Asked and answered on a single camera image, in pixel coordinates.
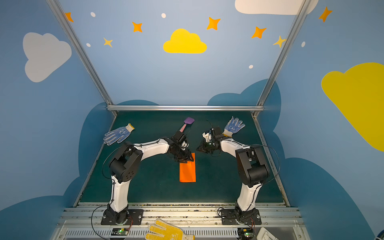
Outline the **orange square paper sheet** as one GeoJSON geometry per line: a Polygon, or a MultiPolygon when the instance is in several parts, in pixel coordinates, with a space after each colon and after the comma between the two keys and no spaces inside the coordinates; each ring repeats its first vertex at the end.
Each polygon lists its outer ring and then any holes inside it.
{"type": "Polygon", "coordinates": [[[180,163],[180,182],[181,183],[195,183],[196,182],[196,157],[192,153],[193,161],[187,163],[180,163]]]}

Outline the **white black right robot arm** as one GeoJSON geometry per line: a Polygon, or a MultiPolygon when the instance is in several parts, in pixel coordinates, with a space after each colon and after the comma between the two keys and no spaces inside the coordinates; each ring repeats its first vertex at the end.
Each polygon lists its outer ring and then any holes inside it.
{"type": "Polygon", "coordinates": [[[270,168],[263,154],[262,145],[244,145],[233,138],[217,134],[220,128],[202,133],[203,140],[197,151],[212,154],[216,150],[228,153],[237,160],[242,188],[234,209],[218,209],[223,225],[261,225],[256,199],[262,186],[270,176],[270,168]]]}

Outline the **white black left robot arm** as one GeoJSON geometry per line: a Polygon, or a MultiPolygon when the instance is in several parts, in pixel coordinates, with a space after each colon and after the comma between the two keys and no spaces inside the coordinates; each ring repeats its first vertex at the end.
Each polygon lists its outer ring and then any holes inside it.
{"type": "Polygon", "coordinates": [[[170,138],[155,141],[123,144],[109,163],[112,180],[111,200],[103,213],[101,225],[128,226],[140,225],[144,211],[129,210],[128,193],[131,180],[138,173],[141,161],[162,154],[171,154],[178,163],[193,162],[187,136],[177,131],[170,138]]]}

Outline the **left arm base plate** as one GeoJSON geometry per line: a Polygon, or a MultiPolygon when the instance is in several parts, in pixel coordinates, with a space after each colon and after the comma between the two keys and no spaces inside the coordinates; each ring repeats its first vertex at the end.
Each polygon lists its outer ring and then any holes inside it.
{"type": "Polygon", "coordinates": [[[121,226],[130,226],[130,225],[140,225],[143,220],[144,210],[123,210],[120,213],[117,213],[113,210],[105,210],[101,225],[121,225],[121,226]]]}

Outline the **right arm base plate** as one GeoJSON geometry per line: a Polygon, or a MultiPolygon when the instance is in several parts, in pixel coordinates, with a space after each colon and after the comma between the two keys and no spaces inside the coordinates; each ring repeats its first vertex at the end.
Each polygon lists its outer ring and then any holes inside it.
{"type": "Polygon", "coordinates": [[[222,225],[261,225],[262,220],[260,212],[252,209],[247,212],[241,212],[236,209],[218,209],[218,215],[222,220],[222,225]]]}

